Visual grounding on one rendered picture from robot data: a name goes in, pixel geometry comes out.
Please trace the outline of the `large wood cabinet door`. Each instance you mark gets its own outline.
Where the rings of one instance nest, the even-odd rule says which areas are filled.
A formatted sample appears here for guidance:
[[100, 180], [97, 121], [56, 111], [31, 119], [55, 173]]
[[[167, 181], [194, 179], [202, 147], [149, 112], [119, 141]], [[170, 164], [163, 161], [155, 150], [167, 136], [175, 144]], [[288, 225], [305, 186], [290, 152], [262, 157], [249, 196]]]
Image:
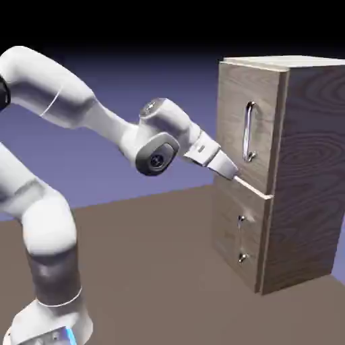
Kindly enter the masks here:
[[[288, 68], [225, 59], [218, 70], [217, 138], [238, 166], [240, 177], [263, 194], [274, 190], [281, 120]], [[245, 107], [256, 103], [251, 115], [251, 162], [242, 156]]]

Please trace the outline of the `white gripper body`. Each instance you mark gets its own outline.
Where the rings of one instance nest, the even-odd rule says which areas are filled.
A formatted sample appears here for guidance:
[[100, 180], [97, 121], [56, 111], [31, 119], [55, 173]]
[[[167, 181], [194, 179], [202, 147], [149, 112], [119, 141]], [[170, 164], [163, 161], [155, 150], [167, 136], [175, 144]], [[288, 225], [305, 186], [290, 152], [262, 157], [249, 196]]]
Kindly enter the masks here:
[[222, 150], [216, 153], [207, 167], [228, 180], [233, 180], [239, 171], [236, 164]]

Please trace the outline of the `small wood cabinet door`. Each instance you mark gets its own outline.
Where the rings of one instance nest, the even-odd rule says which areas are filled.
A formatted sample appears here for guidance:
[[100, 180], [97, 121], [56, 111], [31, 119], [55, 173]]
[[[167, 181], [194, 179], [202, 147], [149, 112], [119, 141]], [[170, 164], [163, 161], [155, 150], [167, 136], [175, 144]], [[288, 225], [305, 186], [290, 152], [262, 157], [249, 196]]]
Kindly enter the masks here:
[[[212, 197], [212, 239], [215, 248], [243, 282], [253, 292], [258, 292], [273, 196], [264, 195], [236, 180], [217, 176], [213, 182]], [[249, 256], [243, 263], [238, 262], [239, 215], [246, 217], [242, 224], [243, 246]]]

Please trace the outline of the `light wood cabinet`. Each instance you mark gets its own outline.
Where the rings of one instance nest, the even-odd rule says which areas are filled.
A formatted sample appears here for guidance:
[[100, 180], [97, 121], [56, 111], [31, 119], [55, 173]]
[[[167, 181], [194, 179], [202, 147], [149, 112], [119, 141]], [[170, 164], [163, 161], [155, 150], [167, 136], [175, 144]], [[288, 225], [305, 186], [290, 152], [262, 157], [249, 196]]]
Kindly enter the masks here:
[[229, 57], [288, 68], [258, 293], [332, 272], [345, 215], [345, 59]]

